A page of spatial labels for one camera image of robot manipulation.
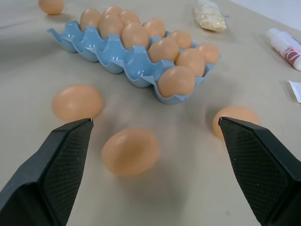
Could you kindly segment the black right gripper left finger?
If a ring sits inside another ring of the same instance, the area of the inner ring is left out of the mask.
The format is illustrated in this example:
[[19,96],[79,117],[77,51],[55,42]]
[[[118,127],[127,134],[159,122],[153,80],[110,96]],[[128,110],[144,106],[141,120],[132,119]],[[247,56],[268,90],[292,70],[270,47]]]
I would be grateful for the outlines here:
[[90,118],[53,130],[0,192],[2,226],[64,226],[83,177]]

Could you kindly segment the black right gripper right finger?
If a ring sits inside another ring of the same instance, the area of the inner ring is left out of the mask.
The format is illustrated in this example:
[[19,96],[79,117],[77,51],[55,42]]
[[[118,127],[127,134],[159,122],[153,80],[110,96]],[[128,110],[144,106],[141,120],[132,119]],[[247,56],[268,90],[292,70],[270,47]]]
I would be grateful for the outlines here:
[[236,180],[262,226],[301,224],[301,162],[267,128],[221,117]]

